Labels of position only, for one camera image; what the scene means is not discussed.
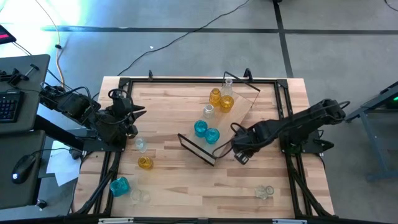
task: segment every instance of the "concrete floor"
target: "concrete floor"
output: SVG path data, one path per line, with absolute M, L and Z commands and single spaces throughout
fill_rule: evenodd
M 0 8 L 5 1 L 0 0 Z M 55 68 L 55 32 L 34 1 L 8 1 L 0 12 L 2 23 L 32 54 L 50 54 Z M 55 22 L 65 26 L 93 27 L 200 27 L 242 0 L 118 0 L 41 1 Z M 391 6 L 398 7 L 398 1 Z M 398 12 L 383 0 L 284 0 L 280 11 L 285 29 L 398 30 Z M 276 29 L 272 2 L 251 0 L 245 7 L 216 21 L 213 28 Z M 102 77 L 117 75 L 150 47 L 155 49 L 182 35 L 172 32 L 62 32 L 60 59 L 66 83 L 99 91 Z M 287 34 L 293 76 L 304 78 L 310 103 L 324 98 L 350 100 L 349 113 L 397 81 L 398 32 L 394 35 Z M 23 55 L 12 44 L 0 45 L 0 57 Z M 220 76 L 225 70 L 255 77 L 286 77 L 278 34 L 197 33 L 160 52 L 150 54 L 125 75 Z M 56 84 L 48 76 L 46 82 Z M 77 128 L 58 113 L 40 107 L 39 114 L 65 128 Z M 388 122 L 396 130 L 396 117 Z M 397 179 L 366 182 L 378 171 L 376 159 L 359 120 L 325 127 L 324 139 L 335 143 L 325 153 L 326 175 L 335 213 L 343 218 L 398 223 Z M 34 207 L 1 210 L 0 220 L 52 217 L 66 214 L 73 183 L 57 187 L 43 182 L 40 198 L 50 204 L 43 212 Z

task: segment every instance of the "keyboard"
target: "keyboard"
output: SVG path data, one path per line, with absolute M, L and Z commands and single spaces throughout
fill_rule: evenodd
M 0 123 L 17 122 L 23 96 L 19 90 L 0 92 Z

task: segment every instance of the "wooden table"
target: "wooden table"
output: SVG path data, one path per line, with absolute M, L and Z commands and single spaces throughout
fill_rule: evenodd
M 108 91 L 118 87 L 119 79 L 104 77 L 99 94 L 103 108 L 111 104 Z M 291 78 L 288 83 L 294 113 L 308 108 L 304 80 Z M 261 92 L 242 122 L 246 127 L 260 120 L 278 119 L 273 86 L 255 86 Z M 230 153 L 212 167 L 180 145 L 177 133 L 186 134 L 193 128 L 214 87 L 220 87 L 220 84 L 134 84 L 134 104 L 145 106 L 147 110 L 135 125 L 139 136 L 147 141 L 148 150 L 143 154 L 138 152 L 134 140 L 129 140 L 122 154 L 118 177 L 124 176 L 140 189 L 148 191 L 151 200 L 133 204 L 130 195 L 116 197 L 111 213 L 113 217 L 294 217 L 285 158 L 278 141 L 261 149 L 245 166 L 235 161 L 233 153 Z M 256 94 L 248 92 L 243 84 L 234 84 L 233 90 L 250 100 L 254 100 Z M 287 114 L 282 101 L 284 114 Z M 137 159 L 142 155 L 153 158 L 152 170 L 138 167 Z M 97 187 L 103 157 L 103 152 L 93 153 L 82 165 L 75 191 L 76 210 Z M 303 154 L 303 164 L 309 189 L 325 210 L 333 213 L 321 160 L 314 155 Z M 256 198 L 254 189 L 259 185 L 273 186 L 274 195 L 266 200 Z M 108 189 L 105 189 L 101 212 L 107 194 Z M 301 190 L 298 190 L 298 196 L 300 208 L 305 211 Z

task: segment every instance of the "black mouse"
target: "black mouse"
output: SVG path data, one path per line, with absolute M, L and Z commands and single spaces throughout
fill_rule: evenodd
M 14 184 L 21 184 L 27 180 L 35 164 L 36 158 L 33 155 L 24 155 L 18 160 L 12 170 L 11 180 Z

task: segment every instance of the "clear glass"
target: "clear glass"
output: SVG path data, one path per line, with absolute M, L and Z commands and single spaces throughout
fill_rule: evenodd
M 221 92 L 219 89 L 214 88 L 210 92 L 209 103 L 214 107 L 220 105 Z
M 260 185 L 260 186 L 256 187 L 255 192 L 256 192 L 256 197 L 265 200 L 265 199 L 267 199 L 268 196 L 271 196 L 274 194 L 274 188 L 271 186 L 265 187 L 263 185 Z
M 232 96 L 232 78 L 226 78 L 223 87 L 221 88 L 221 97 Z
M 206 105 L 203 109 L 203 115 L 205 118 L 212 118 L 214 117 L 214 106 L 213 105 Z
M 140 151 L 140 152 L 146 152 L 147 150 L 147 143 L 145 142 L 145 140 L 143 138 L 136 138 L 136 148 Z
M 146 190 L 133 189 L 130 193 L 130 198 L 133 204 L 150 202 L 150 194 Z

